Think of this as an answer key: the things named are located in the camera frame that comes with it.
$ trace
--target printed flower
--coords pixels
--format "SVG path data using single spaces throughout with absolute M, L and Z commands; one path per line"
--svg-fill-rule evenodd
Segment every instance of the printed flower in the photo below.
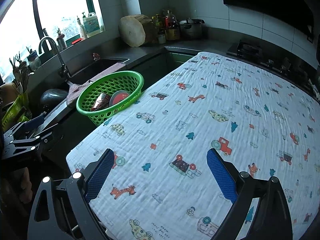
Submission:
M 191 208 L 187 209 L 187 215 L 193 216 L 194 215 L 194 211 Z

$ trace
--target kitchen sink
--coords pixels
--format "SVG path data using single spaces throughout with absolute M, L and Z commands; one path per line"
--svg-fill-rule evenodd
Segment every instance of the kitchen sink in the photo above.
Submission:
M 73 84 L 82 85 L 86 83 L 90 78 L 93 78 L 95 75 L 101 73 L 105 69 L 111 67 L 112 65 L 118 62 L 126 62 L 127 58 L 102 58 L 98 61 L 91 63 L 90 65 L 80 69 L 71 78 L 69 81 Z

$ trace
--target green dish rack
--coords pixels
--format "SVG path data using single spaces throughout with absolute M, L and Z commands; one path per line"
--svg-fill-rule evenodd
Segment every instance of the green dish rack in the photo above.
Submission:
M 79 96 L 76 107 L 80 114 L 90 118 L 99 126 L 115 113 L 132 105 L 140 96 L 144 79 L 135 71 L 119 71 L 104 76 L 90 84 Z M 99 111 L 91 111 L 91 107 L 101 93 L 112 96 L 119 90 L 126 90 L 130 95 L 114 106 Z

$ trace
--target pink towel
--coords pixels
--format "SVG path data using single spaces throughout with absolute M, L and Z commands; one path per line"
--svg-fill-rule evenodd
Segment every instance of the pink towel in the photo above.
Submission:
M 70 106 L 72 103 L 76 102 L 80 94 L 82 93 L 83 90 L 86 89 L 87 86 L 89 86 L 91 83 L 95 82 L 96 80 L 109 75 L 113 72 L 116 72 L 123 68 L 125 66 L 124 63 L 116 63 L 112 65 L 111 67 L 107 68 L 106 70 L 100 72 L 98 75 L 94 76 L 93 78 L 89 79 L 86 83 L 83 85 L 77 85 L 73 84 L 69 88 L 69 93 L 67 95 L 67 106 Z

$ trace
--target chrome faucet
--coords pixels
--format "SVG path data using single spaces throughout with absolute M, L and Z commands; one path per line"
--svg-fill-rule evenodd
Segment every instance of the chrome faucet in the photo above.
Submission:
M 42 43 L 45 41 L 45 40 L 48 40 L 52 49 L 54 49 L 58 55 L 58 59 L 60 60 L 60 63 L 61 63 L 61 67 L 59 68 L 59 76 L 61 77 L 66 77 L 67 79 L 69 79 L 71 77 L 71 74 L 70 74 L 70 71 L 67 67 L 67 65 L 64 63 L 62 57 L 61 57 L 61 54 L 58 50 L 58 47 L 57 47 L 57 44 L 56 42 L 54 41 L 53 38 L 50 38 L 49 36 L 44 36 L 41 40 L 40 40 L 40 43 L 39 43 L 39 54 L 42 53 L 42 49 L 41 49 L 41 46 L 42 46 Z

